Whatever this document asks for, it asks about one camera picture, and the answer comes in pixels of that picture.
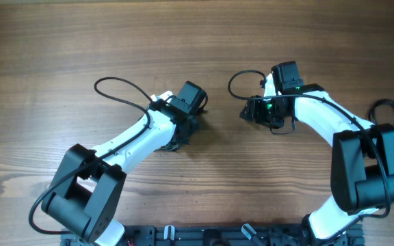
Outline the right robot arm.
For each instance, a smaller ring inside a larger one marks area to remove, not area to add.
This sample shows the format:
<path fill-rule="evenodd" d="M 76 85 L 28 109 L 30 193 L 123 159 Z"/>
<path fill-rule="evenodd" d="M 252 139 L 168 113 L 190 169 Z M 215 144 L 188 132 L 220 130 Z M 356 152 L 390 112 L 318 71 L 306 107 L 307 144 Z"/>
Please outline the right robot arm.
<path fill-rule="evenodd" d="M 271 229 L 271 245 L 355 245 L 356 224 L 384 218 L 394 203 L 394 126 L 364 120 L 337 104 L 317 84 L 305 84 L 295 61 L 272 67 L 263 76 L 263 95 L 246 98 L 240 117 L 279 134 L 286 118 L 302 122 L 332 148 L 332 195 L 306 215 L 297 232 Z"/>

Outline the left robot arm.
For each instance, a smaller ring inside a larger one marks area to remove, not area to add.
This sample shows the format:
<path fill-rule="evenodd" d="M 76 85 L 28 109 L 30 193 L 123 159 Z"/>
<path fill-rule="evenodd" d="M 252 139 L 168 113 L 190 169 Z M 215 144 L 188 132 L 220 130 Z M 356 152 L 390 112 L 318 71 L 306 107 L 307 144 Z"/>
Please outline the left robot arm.
<path fill-rule="evenodd" d="M 207 93 L 187 81 L 177 95 L 149 97 L 142 117 L 110 141 L 66 151 L 38 204 L 62 226 L 63 245 L 117 245 L 124 226 L 114 219 L 127 175 L 156 151 L 174 152 L 198 129 Z"/>

